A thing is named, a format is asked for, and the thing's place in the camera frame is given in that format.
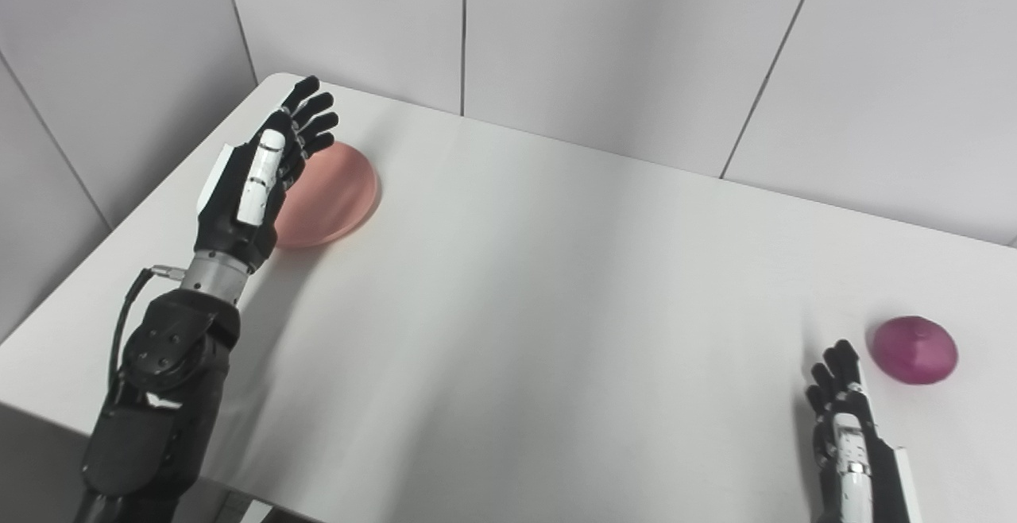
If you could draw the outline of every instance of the white wall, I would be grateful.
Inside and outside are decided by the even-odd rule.
[[[276,71],[459,113],[463,0],[236,0],[258,78]]]
[[[0,52],[112,225],[255,84],[230,0],[0,0]]]
[[[0,55],[0,342],[109,233]]]
[[[467,0],[466,114],[719,176],[798,0]]]
[[[727,178],[1009,243],[1017,0],[806,0]]]

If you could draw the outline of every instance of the cable connector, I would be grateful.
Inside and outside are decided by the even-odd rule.
[[[183,269],[178,267],[169,267],[166,265],[156,265],[148,271],[155,274],[156,277],[163,277],[163,279],[169,279],[170,281],[176,281],[177,283],[184,280],[184,275],[187,273]]]

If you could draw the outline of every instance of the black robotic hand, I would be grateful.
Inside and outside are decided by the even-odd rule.
[[[272,253],[286,191],[308,158],[334,142],[328,129],[339,117],[327,111],[331,93],[313,96],[319,85],[315,76],[298,81],[249,141],[223,151],[206,185],[212,190],[202,192],[195,251],[226,253],[250,272]]]
[[[846,340],[813,366],[805,396],[816,412],[813,448],[824,512],[817,523],[912,523],[897,455],[877,433],[858,354]]]

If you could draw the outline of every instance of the pink plate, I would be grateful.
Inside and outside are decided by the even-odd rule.
[[[281,249],[313,247],[356,229],[374,209],[378,179],[360,151],[335,142],[307,161],[276,220]]]

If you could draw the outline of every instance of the black cable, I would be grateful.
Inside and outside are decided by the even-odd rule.
[[[148,280],[155,276],[151,269],[142,269],[134,279],[134,284],[130,285],[127,294],[124,295],[124,304],[120,306],[120,316],[117,316],[117,328],[113,330],[113,347],[110,349],[110,389],[117,377],[117,370],[120,368],[120,339],[124,336],[124,325],[127,324],[127,315],[130,313],[130,305],[134,304],[141,289],[144,288]]]

